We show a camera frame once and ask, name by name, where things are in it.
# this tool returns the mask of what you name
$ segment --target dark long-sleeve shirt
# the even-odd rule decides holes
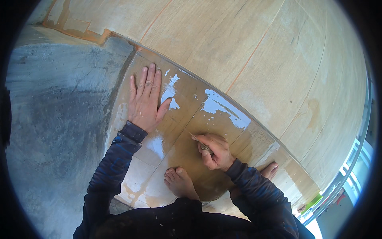
[[[130,122],[127,122],[123,129],[118,132],[117,137],[114,138],[112,145],[107,150],[105,157],[100,162],[89,183],[87,194],[84,197],[83,221],[77,227],[73,238],[91,237],[92,233],[94,234],[94,231],[100,225],[113,217],[109,212],[110,202],[115,195],[121,192],[121,183],[128,171],[132,155],[140,149],[141,142],[146,136],[147,133],[144,130]],[[231,177],[232,181],[251,202],[256,210],[257,217],[256,221],[252,221],[255,230],[239,233],[235,236],[227,234],[225,238],[237,238],[239,235],[241,238],[268,238],[269,236],[274,238],[298,238],[298,230],[290,207],[291,203],[284,197],[281,190],[268,179],[262,177],[255,168],[248,167],[247,164],[241,163],[238,159],[226,174]],[[219,217],[222,223],[232,220],[232,217],[227,215],[219,213],[212,215],[200,212],[201,203],[196,200],[193,201],[195,201],[193,203],[196,208],[200,207],[200,209],[199,213],[192,217],[199,217],[197,220],[199,222],[203,218],[210,218],[211,216]],[[147,215],[147,210],[158,211],[160,209],[147,208],[145,211],[140,211],[140,209],[131,211],[135,210],[134,217],[136,218],[140,212]],[[192,228],[192,230],[205,230],[205,228],[196,225],[199,224],[191,223],[188,229],[199,227]]]

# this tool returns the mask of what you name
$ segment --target right hand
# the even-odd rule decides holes
[[[213,156],[201,149],[198,142],[197,147],[202,153],[203,163],[209,170],[221,169],[226,172],[232,166],[235,158],[231,155],[227,140],[219,135],[207,133],[205,135],[195,135],[203,144],[207,145],[213,152]]]

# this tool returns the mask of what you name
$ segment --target left hand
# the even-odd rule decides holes
[[[128,121],[143,129],[152,132],[162,121],[172,98],[166,99],[158,109],[158,98],[162,74],[155,72],[155,64],[143,67],[138,90],[135,87],[134,76],[130,76],[130,99],[128,108]]]

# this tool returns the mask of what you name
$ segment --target concrete floor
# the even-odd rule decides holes
[[[82,221],[83,197],[104,155],[110,109],[133,53],[116,37],[102,47],[53,42],[12,52],[8,170],[43,238],[71,238]]]

